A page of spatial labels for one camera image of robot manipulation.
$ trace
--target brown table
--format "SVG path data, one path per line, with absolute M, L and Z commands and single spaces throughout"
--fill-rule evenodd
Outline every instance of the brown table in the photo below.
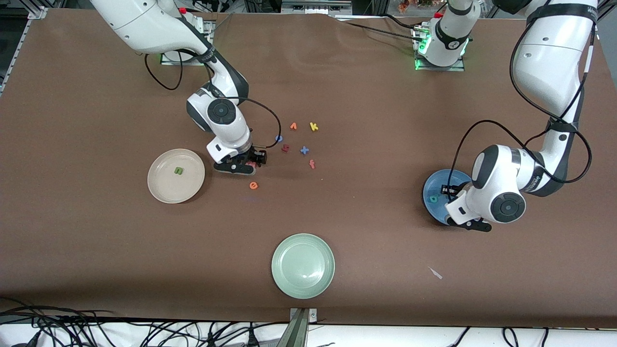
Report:
M 490 233 L 441 226 L 420 198 L 473 122 L 495 119 L 521 138 L 544 128 L 508 79 L 523 26 L 480 20 L 466 72 L 444 73 L 414 70 L 408 41 L 324 15 L 233 15 L 215 44 L 280 116 L 291 146 L 243 177 L 212 172 L 212 136 L 184 111 L 202 67 L 185 67 L 169 92 L 97 13 L 50 10 L 0 98 L 0 292 L 140 317 L 272 321 L 303 306 L 329 323 L 614 327 L 617 102 L 599 47 L 581 117 L 594 150 L 585 179 L 527 195 L 525 216 Z M 178 69 L 154 72 L 172 84 Z M 271 142 L 271 115 L 241 109 L 255 142 Z M 483 125 L 459 168 L 469 172 L 493 143 L 514 145 Z M 571 175 L 586 159 L 575 146 Z M 146 174 L 173 148 L 199 153 L 207 178 L 193 199 L 167 205 Z M 270 275 L 276 245 L 294 233 L 334 251 L 334 280 L 314 299 L 287 297 Z

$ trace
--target beige plate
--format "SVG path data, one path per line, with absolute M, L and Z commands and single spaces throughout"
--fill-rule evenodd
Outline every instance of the beige plate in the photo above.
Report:
M 148 188 L 159 201 L 177 204 L 195 195 L 204 183 L 204 177 L 204 162 L 197 153 L 172 149 L 161 154 L 150 166 Z

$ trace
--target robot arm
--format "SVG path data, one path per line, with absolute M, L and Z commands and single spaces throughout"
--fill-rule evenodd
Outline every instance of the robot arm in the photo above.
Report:
M 495 4 L 500 6 L 500 2 L 506 3 L 506 10 L 522 12 L 528 17 L 546 10 L 546 0 L 502 0 Z M 513 2 L 520 2 L 519 7 L 512 8 Z M 562 115 L 572 105 L 563 115 L 563 123 L 549 121 L 542 150 L 534 152 L 541 163 L 523 149 L 496 144 L 480 153 L 473 166 L 472 182 L 445 205 L 451 225 L 469 227 L 478 218 L 496 223 L 513 222 L 523 215 L 526 208 L 521 192 L 548 196 L 563 186 L 552 180 L 542 167 L 557 179 L 566 179 L 568 157 L 584 97 L 583 90 L 577 95 L 580 86 L 578 66 L 595 25 L 597 1 L 550 1 L 550 5 L 555 4 L 578 4 L 574 11 L 588 14 L 553 14 L 535 19 L 515 53 L 513 76 L 526 95 L 540 100 L 553 115 Z
M 183 50 L 214 71 L 186 102 L 186 110 L 214 140 L 207 149 L 215 169 L 252 175 L 254 161 L 265 164 L 265 151 L 256 151 L 251 132 L 237 105 L 249 95 L 246 79 L 180 14 L 173 0 L 91 0 L 109 27 L 135 51 L 160 54 Z
M 478 18 L 478 0 L 449 0 L 444 16 L 428 22 L 430 34 L 418 53 L 433 65 L 451 66 L 463 55 L 471 29 Z

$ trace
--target small white scrap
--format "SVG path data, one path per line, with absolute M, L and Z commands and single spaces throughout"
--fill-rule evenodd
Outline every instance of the small white scrap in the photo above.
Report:
M 444 277 L 442 275 L 439 275 L 439 272 L 433 270 L 432 267 L 428 267 L 429 269 L 431 269 L 431 271 L 433 272 L 433 275 L 435 275 L 437 278 L 439 278 L 440 280 L 442 280 Z

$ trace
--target white floor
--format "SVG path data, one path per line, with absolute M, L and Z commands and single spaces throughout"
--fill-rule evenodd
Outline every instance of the white floor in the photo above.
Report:
M 109 338 L 116 347 L 138 347 L 148 334 L 148 327 L 135 327 L 126 323 L 106 323 L 102 325 Z M 199 333 L 202 337 L 207 336 L 210 324 L 199 324 Z M 225 333 L 232 332 L 248 324 L 240 323 L 230 327 Z M 255 335 L 259 341 L 275 340 L 280 338 L 285 330 L 285 325 L 271 325 L 258 328 Z M 190 333 L 197 336 L 197 327 L 189 328 Z M 319 347 L 331 344 L 332 347 L 448 347 L 454 344 L 464 328 L 450 327 L 375 327 L 358 325 L 312 325 L 309 328 L 307 347 Z M 29 324 L 9 324 L 0 326 L 0 347 L 10 347 L 18 343 L 27 343 L 37 329 Z M 97 328 L 93 327 L 94 337 L 100 347 L 111 346 L 101 335 Z M 516 336 L 520 347 L 539 347 L 544 334 L 539 328 L 516 328 Z M 169 336 L 169 333 L 161 333 L 148 343 L 148 346 L 158 346 L 159 342 Z M 225 347 L 236 346 L 246 342 L 248 334 L 243 334 L 237 339 L 230 341 Z M 176 338 L 164 344 L 165 347 L 196 346 L 197 341 L 187 342 L 184 338 Z M 501 328 L 471 328 L 466 334 L 459 347 L 508 347 L 502 337 Z M 616 331 L 595 330 L 570 330 L 551 329 L 545 347 L 616 347 Z M 39 339 L 37 347 L 53 347 L 49 337 Z

